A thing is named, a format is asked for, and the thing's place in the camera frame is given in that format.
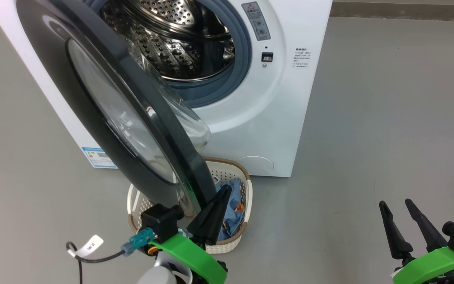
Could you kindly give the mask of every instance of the green bracket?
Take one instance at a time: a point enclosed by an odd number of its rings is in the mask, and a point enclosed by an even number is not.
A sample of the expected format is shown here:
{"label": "green bracket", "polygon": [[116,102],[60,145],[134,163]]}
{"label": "green bracket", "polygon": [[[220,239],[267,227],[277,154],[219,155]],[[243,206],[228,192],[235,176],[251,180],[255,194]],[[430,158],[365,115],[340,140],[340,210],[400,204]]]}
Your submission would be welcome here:
{"label": "green bracket", "polygon": [[394,284],[422,284],[454,269],[454,251],[448,247],[438,248],[407,263],[393,277]]}
{"label": "green bracket", "polygon": [[176,234],[163,244],[150,244],[188,266],[209,284],[223,284],[227,279],[227,272],[211,255],[182,235]]}

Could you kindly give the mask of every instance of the stainless steel drum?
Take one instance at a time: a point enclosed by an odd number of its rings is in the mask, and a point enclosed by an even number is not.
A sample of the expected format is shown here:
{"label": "stainless steel drum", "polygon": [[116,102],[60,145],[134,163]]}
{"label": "stainless steel drum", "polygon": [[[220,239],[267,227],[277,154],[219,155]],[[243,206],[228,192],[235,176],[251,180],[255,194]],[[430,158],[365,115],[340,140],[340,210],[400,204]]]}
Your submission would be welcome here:
{"label": "stainless steel drum", "polygon": [[114,0],[100,16],[167,80],[196,82],[214,77],[234,63],[229,31],[194,0]]}

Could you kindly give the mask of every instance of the black cable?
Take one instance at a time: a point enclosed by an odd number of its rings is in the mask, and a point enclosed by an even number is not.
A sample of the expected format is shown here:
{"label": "black cable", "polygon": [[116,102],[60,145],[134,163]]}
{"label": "black cable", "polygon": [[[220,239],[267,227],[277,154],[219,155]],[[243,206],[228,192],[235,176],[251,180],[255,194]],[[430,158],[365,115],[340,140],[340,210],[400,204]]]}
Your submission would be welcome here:
{"label": "black cable", "polygon": [[[67,250],[73,249],[74,251],[77,251],[77,248],[72,243],[72,241],[69,241],[69,242],[66,243],[66,249]],[[85,263],[101,263],[101,262],[105,262],[105,261],[108,261],[108,260],[112,260],[115,257],[119,257],[119,256],[121,256],[124,253],[125,253],[125,251],[121,250],[121,251],[117,252],[114,255],[110,255],[108,257],[99,258],[99,259],[86,259],[86,258],[79,257],[79,256],[75,255],[74,258],[76,258],[78,260],[78,271],[79,271],[79,274],[80,274],[80,284],[83,284],[82,262],[85,262]]]}

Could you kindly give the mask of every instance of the warning label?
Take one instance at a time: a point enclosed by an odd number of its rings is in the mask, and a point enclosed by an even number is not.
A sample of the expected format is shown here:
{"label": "warning label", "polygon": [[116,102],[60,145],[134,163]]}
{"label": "warning label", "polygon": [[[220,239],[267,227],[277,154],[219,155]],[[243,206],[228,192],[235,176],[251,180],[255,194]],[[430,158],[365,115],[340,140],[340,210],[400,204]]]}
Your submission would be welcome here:
{"label": "warning label", "polygon": [[271,34],[269,33],[269,28],[265,23],[265,18],[260,11],[260,7],[257,2],[241,4],[243,10],[245,10],[246,16],[252,24],[253,31],[257,36],[257,40],[267,40],[271,39]]}
{"label": "warning label", "polygon": [[311,52],[308,49],[295,49],[292,67],[308,68]]}
{"label": "warning label", "polygon": [[101,148],[82,147],[82,149],[94,168],[117,169],[117,166]]}

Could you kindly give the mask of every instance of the clothes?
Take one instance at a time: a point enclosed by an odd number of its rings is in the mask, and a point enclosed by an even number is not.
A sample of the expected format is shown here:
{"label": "clothes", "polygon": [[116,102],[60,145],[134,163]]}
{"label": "clothes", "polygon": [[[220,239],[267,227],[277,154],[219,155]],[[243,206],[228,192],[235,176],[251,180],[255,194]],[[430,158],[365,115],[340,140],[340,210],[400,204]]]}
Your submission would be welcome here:
{"label": "clothes", "polygon": [[241,204],[241,180],[236,178],[228,182],[219,183],[216,185],[216,191],[218,192],[223,185],[230,185],[232,192],[229,204],[225,210],[222,229],[220,234],[218,234],[219,241],[230,239],[236,234],[245,214],[244,206]]}

